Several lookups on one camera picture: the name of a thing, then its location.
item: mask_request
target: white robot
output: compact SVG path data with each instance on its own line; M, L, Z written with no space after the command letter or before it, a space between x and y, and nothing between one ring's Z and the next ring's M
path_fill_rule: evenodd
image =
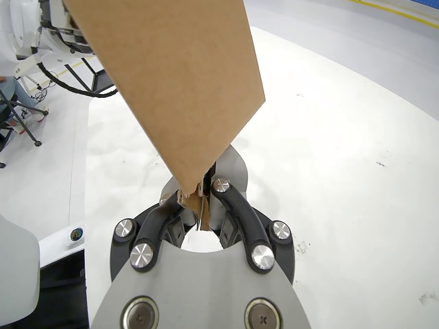
M93 56L61 0L0 0L0 75L15 75L17 65L32 55L40 26L44 28L38 55L47 68L66 59ZM34 65L26 75L39 71Z

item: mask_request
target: chair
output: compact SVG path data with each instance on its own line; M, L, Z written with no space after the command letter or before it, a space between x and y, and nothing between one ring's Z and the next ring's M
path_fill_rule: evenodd
M13 131L13 129L6 124L6 121L9 119L9 116L12 115L14 116L14 118L16 119L16 121L24 128L24 130L26 131L26 133L28 134L28 136L32 139L32 141L34 141L34 144L36 147L41 146L41 141L38 141L33 134L31 133L31 131L26 127L26 124L24 124L23 120L21 119L20 115L17 114L17 112L14 110L14 106L19 106L19 107L23 107L26 109L31 109L34 111L39 111L40 113L43 113L44 115L48 115L49 112L48 111L42 111L41 109L38 108L30 108L27 107L26 105L23 105L19 102L17 102L17 96L14 95L11 100L6 99L5 95L3 94L3 92L0 89L0 106L6 104L7 107L0 112L0 129L2 130L8 130L8 134L6 135L6 137L4 137L3 143L0 144L0 152L3 150L3 148L6 146L6 143L9 139L9 137L11 136L11 133Z

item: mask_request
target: torn cardboard edge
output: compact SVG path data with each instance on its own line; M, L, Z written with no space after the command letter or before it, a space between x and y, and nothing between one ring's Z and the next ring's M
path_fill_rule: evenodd
M184 208L193 211L197 218L201 218L202 231L210 231L209 227L209 202L203 195L203 181L201 181L195 191L191 194L185 194L182 189L177 192L177 202Z

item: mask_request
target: person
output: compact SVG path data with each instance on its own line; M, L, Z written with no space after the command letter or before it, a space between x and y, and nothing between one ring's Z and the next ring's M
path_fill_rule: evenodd
M20 83L13 77L13 76L0 76L0 89L2 93L4 94L5 98L8 100L12 99L12 96L16 95L17 100L23 104L26 105L29 108L35 107L36 102L33 100L26 91L23 89L23 87L20 85ZM8 106L6 104L0 105L0 113L5 110ZM43 113L40 113L39 111L33 111L29 109L32 116L36 119L37 122L41 122L45 115ZM23 127L18 123L14 116L11 114L9 119L6 121L6 123L12 127L14 131L16 131L18 134L24 133Z

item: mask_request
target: screw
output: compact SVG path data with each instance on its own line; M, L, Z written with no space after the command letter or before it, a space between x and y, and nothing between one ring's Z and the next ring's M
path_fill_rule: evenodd
M274 222L273 232L280 240L286 240L291 234L290 227L288 227L287 224L283 223L282 221Z
M269 270L274 265L273 251L265 245L255 246L251 252L251 259L254 264L262 270Z
M171 193L165 193L162 197L160 197L160 201L158 202L158 204L160 206L163 205L166 202L166 200L171 196L172 196Z
M224 193L227 192L227 190L230 188L230 183L227 182L227 180L225 180L224 178L217 178L213 182L213 188L216 192Z
M279 329L281 316L276 307L266 299L254 299L246 307L247 329Z
M114 229L114 232L119 237L125 237L128 236L133 230L133 221L131 221L129 218L122 220L116 225L116 228Z
M151 246L147 243L139 243L131 250L131 266L133 266L133 268L144 268L151 262L153 256L154 253L152 252Z
M147 296L134 299L122 312L123 329L155 329L157 325L157 305Z

